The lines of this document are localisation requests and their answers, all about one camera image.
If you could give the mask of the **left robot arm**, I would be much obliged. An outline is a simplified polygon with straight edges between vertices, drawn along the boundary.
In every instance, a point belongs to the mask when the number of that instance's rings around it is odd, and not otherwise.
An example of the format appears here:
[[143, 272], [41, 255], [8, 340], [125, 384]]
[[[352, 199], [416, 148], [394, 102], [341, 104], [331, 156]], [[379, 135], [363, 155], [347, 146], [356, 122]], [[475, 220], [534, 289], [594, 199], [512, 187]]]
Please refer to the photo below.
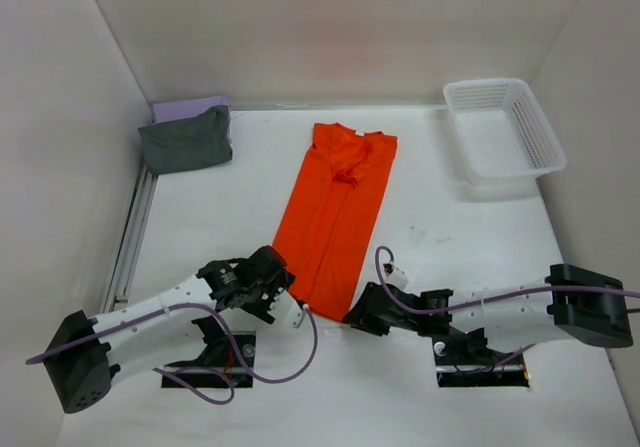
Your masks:
[[67, 414], [96, 404], [128, 377], [154, 368], [221, 367], [230, 341], [217, 315], [244, 312], [267, 326], [297, 327], [296, 277], [263, 246], [248, 258], [213, 260], [171, 289], [121, 310], [68, 315], [43, 364]]

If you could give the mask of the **grey t-shirt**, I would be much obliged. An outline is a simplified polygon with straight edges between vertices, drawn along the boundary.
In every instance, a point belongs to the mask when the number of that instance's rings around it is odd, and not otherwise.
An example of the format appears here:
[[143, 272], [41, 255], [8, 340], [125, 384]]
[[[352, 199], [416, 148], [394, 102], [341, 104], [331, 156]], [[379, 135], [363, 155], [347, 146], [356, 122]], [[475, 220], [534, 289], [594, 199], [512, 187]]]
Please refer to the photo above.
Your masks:
[[227, 106], [210, 107], [191, 118], [148, 125], [138, 129], [144, 163], [154, 176], [190, 172], [229, 163]]

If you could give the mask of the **aluminium rail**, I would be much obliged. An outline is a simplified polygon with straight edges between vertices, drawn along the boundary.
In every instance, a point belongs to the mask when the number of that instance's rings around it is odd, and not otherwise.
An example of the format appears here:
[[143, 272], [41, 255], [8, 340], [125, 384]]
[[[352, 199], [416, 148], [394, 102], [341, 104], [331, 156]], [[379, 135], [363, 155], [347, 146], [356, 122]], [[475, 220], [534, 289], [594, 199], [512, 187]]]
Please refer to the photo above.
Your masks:
[[117, 255], [101, 295], [100, 313], [128, 304], [156, 185], [157, 177], [141, 157]]

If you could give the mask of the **purple t-shirt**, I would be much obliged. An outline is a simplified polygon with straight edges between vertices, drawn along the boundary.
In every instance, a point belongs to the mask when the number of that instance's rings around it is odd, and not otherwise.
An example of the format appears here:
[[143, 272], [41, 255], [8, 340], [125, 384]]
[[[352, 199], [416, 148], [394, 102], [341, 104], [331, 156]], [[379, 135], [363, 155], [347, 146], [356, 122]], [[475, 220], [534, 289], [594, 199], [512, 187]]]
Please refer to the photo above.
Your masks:
[[197, 117], [210, 108], [217, 106], [226, 107], [228, 114], [231, 114], [231, 100], [224, 95], [155, 103], [152, 105], [153, 127], [149, 126], [147, 133], [140, 134], [140, 136], [145, 137], [144, 142], [147, 144], [162, 143], [166, 135], [163, 129], [158, 127], [158, 124]]

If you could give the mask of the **white plastic laundry basket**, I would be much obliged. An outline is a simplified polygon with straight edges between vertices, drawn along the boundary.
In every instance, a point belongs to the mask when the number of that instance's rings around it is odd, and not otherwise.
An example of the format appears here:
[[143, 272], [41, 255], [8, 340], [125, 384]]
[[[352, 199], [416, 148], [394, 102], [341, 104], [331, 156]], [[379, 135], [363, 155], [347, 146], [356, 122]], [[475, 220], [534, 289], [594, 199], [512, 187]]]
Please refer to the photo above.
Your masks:
[[563, 148], [525, 81], [456, 81], [443, 88], [443, 95], [471, 183], [529, 181], [566, 168]]

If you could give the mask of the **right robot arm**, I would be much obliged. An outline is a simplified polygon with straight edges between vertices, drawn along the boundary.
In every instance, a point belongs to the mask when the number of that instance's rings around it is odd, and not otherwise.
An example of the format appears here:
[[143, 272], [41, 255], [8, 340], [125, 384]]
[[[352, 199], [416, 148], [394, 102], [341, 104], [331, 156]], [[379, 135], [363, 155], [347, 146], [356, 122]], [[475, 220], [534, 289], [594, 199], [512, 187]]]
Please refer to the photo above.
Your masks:
[[539, 282], [502, 289], [414, 294], [370, 282], [343, 322], [376, 336], [393, 328], [432, 339], [463, 334], [466, 355], [483, 363], [498, 352], [557, 340], [628, 348], [629, 294], [621, 281], [570, 264], [551, 266]]

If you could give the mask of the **orange t-shirt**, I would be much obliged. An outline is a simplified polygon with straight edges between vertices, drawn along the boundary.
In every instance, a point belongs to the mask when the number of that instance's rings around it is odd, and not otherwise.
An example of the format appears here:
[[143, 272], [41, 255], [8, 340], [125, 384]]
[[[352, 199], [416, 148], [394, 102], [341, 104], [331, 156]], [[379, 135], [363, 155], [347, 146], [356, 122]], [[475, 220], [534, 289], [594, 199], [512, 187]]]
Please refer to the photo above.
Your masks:
[[380, 131], [314, 125], [273, 247], [295, 275], [291, 295], [327, 319], [351, 308], [397, 148]]

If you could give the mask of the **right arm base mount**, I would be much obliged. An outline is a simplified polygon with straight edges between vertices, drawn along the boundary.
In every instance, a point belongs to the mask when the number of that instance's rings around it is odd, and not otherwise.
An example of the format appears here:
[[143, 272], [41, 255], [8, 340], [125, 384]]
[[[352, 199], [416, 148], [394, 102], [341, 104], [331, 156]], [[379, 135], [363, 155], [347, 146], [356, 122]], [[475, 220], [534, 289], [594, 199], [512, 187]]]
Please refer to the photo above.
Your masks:
[[436, 382], [440, 388], [522, 387], [529, 375], [524, 352], [507, 353], [488, 347], [484, 330], [465, 334], [454, 332], [432, 338]]

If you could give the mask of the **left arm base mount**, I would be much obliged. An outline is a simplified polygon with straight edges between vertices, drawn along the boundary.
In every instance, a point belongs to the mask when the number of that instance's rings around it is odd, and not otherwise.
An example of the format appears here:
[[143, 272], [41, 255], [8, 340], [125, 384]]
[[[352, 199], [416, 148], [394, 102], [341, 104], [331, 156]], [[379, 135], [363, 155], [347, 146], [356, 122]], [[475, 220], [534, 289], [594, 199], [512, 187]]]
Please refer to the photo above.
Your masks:
[[253, 378], [240, 359], [254, 367], [255, 331], [233, 331], [241, 356], [237, 355], [220, 324], [211, 317], [194, 320], [202, 333], [204, 348], [197, 357], [168, 364], [163, 370], [175, 375], [193, 388], [226, 389], [227, 382], [236, 388], [251, 388]]

